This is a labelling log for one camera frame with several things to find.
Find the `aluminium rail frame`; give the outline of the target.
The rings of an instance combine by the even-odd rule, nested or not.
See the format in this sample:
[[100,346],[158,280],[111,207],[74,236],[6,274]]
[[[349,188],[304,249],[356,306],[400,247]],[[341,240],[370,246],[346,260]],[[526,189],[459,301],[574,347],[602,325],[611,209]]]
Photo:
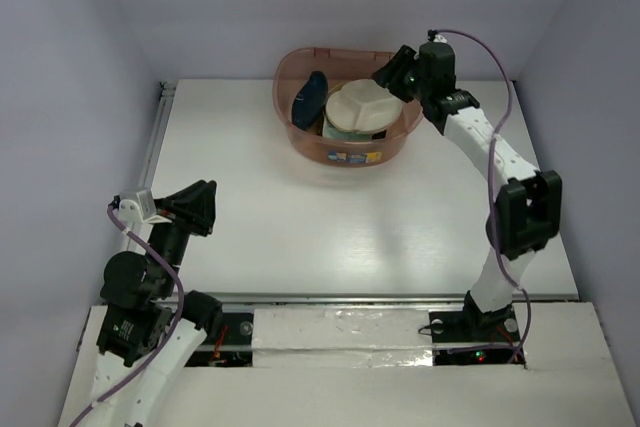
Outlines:
[[[163,81],[159,84],[158,100],[153,113],[153,124],[148,136],[143,163],[137,181],[138,188],[151,189],[177,86],[177,80]],[[125,225],[137,236],[143,238],[143,240],[146,239],[145,236],[148,235],[151,227],[148,224],[131,222],[125,223]],[[144,250],[126,235],[123,235],[120,250],[144,253]]]

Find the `light teal rectangular plate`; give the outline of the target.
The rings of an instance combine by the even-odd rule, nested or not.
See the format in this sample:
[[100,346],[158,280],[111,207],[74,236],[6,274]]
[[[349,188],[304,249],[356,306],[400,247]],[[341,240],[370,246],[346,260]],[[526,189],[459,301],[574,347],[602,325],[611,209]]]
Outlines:
[[346,141],[346,142],[366,142],[373,137],[371,133],[363,133],[359,131],[343,131],[334,126],[327,116],[324,116],[320,135],[330,140]]

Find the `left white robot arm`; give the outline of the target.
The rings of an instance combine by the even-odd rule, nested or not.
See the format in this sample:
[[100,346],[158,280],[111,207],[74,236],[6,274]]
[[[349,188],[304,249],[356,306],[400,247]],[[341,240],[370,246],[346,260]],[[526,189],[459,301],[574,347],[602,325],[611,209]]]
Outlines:
[[162,198],[136,188],[109,203],[109,220],[138,248],[104,268],[91,401],[74,425],[154,425],[191,355],[219,335],[221,302],[179,279],[189,240],[213,232],[216,190],[199,180]]

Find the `black floral square plate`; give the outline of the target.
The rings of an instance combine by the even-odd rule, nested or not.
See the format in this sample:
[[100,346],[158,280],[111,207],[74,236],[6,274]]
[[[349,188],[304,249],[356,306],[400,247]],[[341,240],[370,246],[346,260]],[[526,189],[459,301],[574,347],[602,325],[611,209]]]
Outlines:
[[[315,135],[321,136],[321,135],[320,135],[320,128],[322,127],[323,118],[324,118],[324,117],[322,117],[322,118],[320,118],[319,120],[317,120],[317,121],[316,121],[316,122],[311,126],[311,128],[308,130],[308,133],[311,133],[311,134],[315,134]],[[384,139],[384,138],[386,137],[386,135],[387,135],[387,131],[386,131],[386,130],[383,130],[383,131],[380,131],[380,132],[376,132],[376,133],[373,133],[373,137],[372,137],[372,139],[371,139],[371,140]]]

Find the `pink translucent plastic bin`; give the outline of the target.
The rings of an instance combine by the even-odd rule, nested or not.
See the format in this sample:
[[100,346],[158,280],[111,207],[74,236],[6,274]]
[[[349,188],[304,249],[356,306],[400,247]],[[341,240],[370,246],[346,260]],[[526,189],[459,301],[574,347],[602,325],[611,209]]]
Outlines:
[[291,122],[294,99],[312,72],[323,72],[329,89],[336,90],[348,81],[370,77],[392,57],[391,52],[385,51],[322,47],[304,47],[286,54],[274,74],[272,97],[292,147],[304,157],[330,166],[361,168],[393,159],[423,119],[417,102],[403,107],[400,117],[386,129],[383,138],[367,141],[325,138],[321,135],[321,121],[308,131]]

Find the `dark blue leaf-shaped plate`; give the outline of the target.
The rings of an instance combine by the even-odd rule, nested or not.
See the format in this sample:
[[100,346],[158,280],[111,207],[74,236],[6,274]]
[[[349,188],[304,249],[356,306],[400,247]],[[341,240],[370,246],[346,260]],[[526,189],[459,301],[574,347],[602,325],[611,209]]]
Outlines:
[[326,75],[321,71],[313,71],[292,103],[292,124],[301,130],[309,130],[323,113],[327,97]]

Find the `white three-section divided plate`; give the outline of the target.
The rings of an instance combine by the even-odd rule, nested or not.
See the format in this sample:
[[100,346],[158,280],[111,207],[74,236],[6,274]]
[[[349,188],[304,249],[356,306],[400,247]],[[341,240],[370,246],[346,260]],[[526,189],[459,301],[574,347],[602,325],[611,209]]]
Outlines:
[[376,134],[398,120],[404,103],[371,79],[346,82],[325,105],[329,122],[339,131]]

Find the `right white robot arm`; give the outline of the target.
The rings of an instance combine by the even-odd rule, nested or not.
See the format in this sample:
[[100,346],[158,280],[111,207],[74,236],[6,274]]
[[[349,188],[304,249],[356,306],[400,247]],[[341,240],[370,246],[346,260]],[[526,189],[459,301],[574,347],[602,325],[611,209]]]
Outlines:
[[536,253],[559,232],[562,179],[526,161],[492,125],[479,101],[458,88],[455,53],[444,42],[402,46],[373,80],[399,100],[416,101],[425,119],[485,177],[490,251],[458,311],[431,315],[424,333],[437,343],[488,343],[513,320],[513,295]]

